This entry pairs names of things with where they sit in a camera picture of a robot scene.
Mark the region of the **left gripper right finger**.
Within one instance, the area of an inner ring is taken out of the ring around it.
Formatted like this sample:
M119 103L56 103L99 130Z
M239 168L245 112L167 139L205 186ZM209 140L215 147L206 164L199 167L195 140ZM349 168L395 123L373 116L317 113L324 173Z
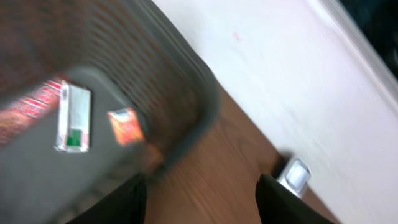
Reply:
M262 224L332 224L268 174L260 175L255 197Z

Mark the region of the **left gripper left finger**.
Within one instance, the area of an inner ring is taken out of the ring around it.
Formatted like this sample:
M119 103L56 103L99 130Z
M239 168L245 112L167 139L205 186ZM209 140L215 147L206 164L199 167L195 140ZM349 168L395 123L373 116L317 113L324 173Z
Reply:
M144 224L147 186L137 174L68 224Z

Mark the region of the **orange snack packet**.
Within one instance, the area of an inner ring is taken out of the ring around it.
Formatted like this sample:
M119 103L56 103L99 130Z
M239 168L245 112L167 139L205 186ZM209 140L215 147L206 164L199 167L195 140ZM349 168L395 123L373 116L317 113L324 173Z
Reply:
M127 146L144 140L138 115L132 108L110 111L108 118L119 145Z

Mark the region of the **white green-label small box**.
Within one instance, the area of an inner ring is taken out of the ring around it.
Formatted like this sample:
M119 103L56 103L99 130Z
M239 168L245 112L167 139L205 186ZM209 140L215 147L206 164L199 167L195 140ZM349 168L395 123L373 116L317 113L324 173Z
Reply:
M86 153L90 148L91 91L62 80L55 149Z

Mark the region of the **red Top snack bar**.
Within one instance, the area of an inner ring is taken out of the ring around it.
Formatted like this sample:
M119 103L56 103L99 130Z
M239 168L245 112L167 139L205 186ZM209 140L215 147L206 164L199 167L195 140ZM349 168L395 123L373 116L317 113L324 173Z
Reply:
M47 80L1 110L1 147L59 107L65 74Z

